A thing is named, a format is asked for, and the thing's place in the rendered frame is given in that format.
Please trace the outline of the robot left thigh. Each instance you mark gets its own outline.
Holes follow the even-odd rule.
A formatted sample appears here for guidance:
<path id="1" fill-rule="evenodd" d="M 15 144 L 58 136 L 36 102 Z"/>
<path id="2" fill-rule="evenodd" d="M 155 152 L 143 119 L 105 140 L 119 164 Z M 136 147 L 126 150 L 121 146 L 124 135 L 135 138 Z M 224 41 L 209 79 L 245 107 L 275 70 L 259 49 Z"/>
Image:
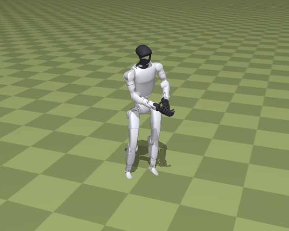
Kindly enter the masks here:
<path id="1" fill-rule="evenodd" d="M 150 125 L 151 125 L 151 135 L 147 137 L 148 143 L 153 145 L 155 141 L 158 141 L 160 135 L 160 128 L 161 128 L 161 112 L 153 110 L 151 108 L 151 118 L 150 118 Z"/>

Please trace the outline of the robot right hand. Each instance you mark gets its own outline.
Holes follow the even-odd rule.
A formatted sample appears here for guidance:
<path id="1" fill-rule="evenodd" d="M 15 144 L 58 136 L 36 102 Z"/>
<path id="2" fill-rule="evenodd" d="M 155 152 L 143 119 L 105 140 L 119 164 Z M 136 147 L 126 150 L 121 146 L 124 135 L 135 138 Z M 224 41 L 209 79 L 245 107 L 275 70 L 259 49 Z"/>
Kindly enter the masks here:
<path id="1" fill-rule="evenodd" d="M 153 106 L 155 106 L 156 107 L 156 111 L 160 111 L 160 109 L 161 109 L 161 107 L 162 106 L 160 106 L 160 105 L 158 105 L 158 103 L 153 103 Z M 163 107 L 162 108 L 162 110 L 160 111 L 162 114 L 164 114 L 164 115 L 166 115 L 166 116 L 173 116 L 173 114 L 174 114 L 174 112 L 175 111 L 173 111 L 174 109 L 172 109 L 172 110 L 167 110 L 167 112 L 168 112 L 168 114 L 167 114 L 167 112 L 165 113 L 165 111 L 166 111 L 166 109 L 165 109 L 165 111 L 164 112 L 162 112 L 163 110 L 164 110 L 164 108 L 169 108 L 169 106 L 166 106 L 166 107 Z M 173 111 L 173 112 L 172 112 Z"/>

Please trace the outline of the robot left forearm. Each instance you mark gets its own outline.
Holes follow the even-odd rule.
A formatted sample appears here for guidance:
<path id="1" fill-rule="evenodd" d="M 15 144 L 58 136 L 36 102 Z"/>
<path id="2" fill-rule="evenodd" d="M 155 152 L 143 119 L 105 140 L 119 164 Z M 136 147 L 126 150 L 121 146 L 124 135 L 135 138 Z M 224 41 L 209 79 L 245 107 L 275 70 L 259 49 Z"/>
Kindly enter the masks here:
<path id="1" fill-rule="evenodd" d="M 170 83 L 167 81 L 167 86 L 162 89 L 162 98 L 169 100 L 169 93 L 170 93 Z"/>

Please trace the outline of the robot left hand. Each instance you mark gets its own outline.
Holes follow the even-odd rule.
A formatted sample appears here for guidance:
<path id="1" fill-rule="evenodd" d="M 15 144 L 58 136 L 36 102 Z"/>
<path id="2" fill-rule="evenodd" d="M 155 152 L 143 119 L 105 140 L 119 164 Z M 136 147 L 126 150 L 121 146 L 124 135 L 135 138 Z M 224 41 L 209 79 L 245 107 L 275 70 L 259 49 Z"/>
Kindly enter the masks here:
<path id="1" fill-rule="evenodd" d="M 163 107 L 166 107 L 166 106 L 169 106 L 169 108 L 164 108 L 164 110 L 163 110 L 162 112 L 164 112 L 165 109 L 166 109 L 165 113 L 167 112 L 167 110 L 170 110 L 170 105 L 169 105 L 168 99 L 165 99 L 165 98 L 163 97 L 163 98 L 161 99 L 161 102 L 160 102 L 158 105 L 160 105 L 161 103 L 162 103 L 162 107 L 161 107 L 160 111 L 162 110 Z M 168 112 L 167 112 L 167 114 L 168 114 Z"/>

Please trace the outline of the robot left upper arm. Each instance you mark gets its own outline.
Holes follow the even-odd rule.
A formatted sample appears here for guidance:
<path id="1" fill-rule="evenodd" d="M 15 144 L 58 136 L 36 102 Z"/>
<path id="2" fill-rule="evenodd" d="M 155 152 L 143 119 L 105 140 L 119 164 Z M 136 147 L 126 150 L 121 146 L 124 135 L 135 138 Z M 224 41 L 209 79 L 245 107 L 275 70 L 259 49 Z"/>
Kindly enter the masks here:
<path id="1" fill-rule="evenodd" d="M 164 88 L 167 86 L 167 77 L 166 77 L 166 74 L 165 74 L 165 71 L 163 69 L 163 65 L 158 63 L 158 62 L 154 62 L 153 63 L 156 67 L 156 71 L 157 71 L 157 75 L 158 77 L 160 78 L 160 80 L 162 81 L 161 82 L 161 88 Z"/>

